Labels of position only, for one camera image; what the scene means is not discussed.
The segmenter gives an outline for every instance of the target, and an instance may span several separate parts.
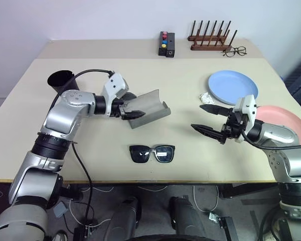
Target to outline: glasses on table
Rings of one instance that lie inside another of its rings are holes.
[[[159,162],[171,162],[174,157],[175,146],[161,145],[154,148],[148,146],[135,145],[129,147],[132,160],[136,163],[145,163],[149,160],[152,152]]]
[[[244,56],[246,55],[246,48],[244,46],[238,47],[238,48],[230,48],[229,50],[223,50],[223,56],[227,56],[227,57],[233,57],[235,55],[235,53]]]

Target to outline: black cup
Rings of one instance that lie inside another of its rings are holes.
[[[74,74],[70,70],[60,70],[50,75],[47,83],[51,87],[53,87],[55,91],[59,92],[61,88],[65,85],[65,83],[72,77],[74,77]],[[68,89],[79,90],[75,79],[68,84],[68,86],[64,89],[64,91]]]

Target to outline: table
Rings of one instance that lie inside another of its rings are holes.
[[[176,42],[174,59],[156,55],[156,40],[56,41],[33,61],[0,108],[0,182],[11,182],[30,150],[45,119],[55,91],[47,78],[66,69],[112,69],[127,81],[130,91],[141,95],[159,89],[160,99],[172,114],[132,130],[127,121],[102,116],[84,119],[75,137],[77,151],[94,182],[98,183],[249,183],[274,182],[263,151],[248,143],[227,140],[225,145],[193,130],[203,124],[221,130],[226,117],[199,108],[199,95],[207,92],[209,76],[219,70],[235,70],[250,77],[259,89],[257,105],[277,105],[301,118],[301,107],[283,81],[246,40],[245,57],[222,57],[218,52],[190,51],[191,43]],[[77,79],[80,90],[99,94],[107,81],[102,73]],[[216,101],[216,104],[228,106]],[[152,155],[145,164],[134,163],[129,145],[176,146],[169,164]],[[86,176],[73,151],[68,151],[61,175],[68,182],[84,182]]]

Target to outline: gray floor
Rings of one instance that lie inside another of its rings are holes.
[[[107,190],[111,187],[112,186],[102,186],[98,188]],[[148,185],[143,187],[156,190],[161,189],[164,186]],[[133,185],[120,185],[115,186],[113,191],[109,193],[94,190],[92,206],[95,210],[95,218],[101,222],[105,219],[111,218],[114,210],[127,197],[132,195],[136,196],[142,201],[142,217],[135,236],[174,234],[175,231],[171,227],[170,216],[168,213],[169,199],[172,196],[183,197],[187,195],[190,202],[194,205],[192,191],[192,185],[170,185],[160,192],[146,191]],[[83,202],[87,202],[88,194],[89,192],[85,192],[84,199],[82,200]],[[216,201],[215,185],[197,185],[196,200],[201,209],[212,208]],[[68,207],[69,200],[61,198],[60,201],[63,201]],[[257,229],[260,221],[266,212],[274,207],[278,201],[279,196],[277,189],[273,188],[259,193],[233,197],[232,199],[219,198],[218,207],[214,212],[219,216],[233,217],[240,241],[256,241]],[[78,219],[83,217],[85,213],[85,205],[72,203],[71,207],[74,215]],[[222,230],[219,225],[209,221],[208,214],[200,211],[199,214],[208,238],[221,241],[226,240],[224,230]],[[56,218],[52,209],[48,210],[48,215],[50,220],[50,235],[53,235],[60,229],[66,230],[63,218]],[[69,211],[67,211],[65,216],[71,230],[78,226]],[[107,223],[108,222],[105,222],[96,231],[94,231],[89,240],[101,241],[107,228]]]

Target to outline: crumpled tissue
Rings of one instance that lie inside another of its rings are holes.
[[[214,100],[208,94],[208,92],[200,95],[200,100],[203,104],[214,104]]]

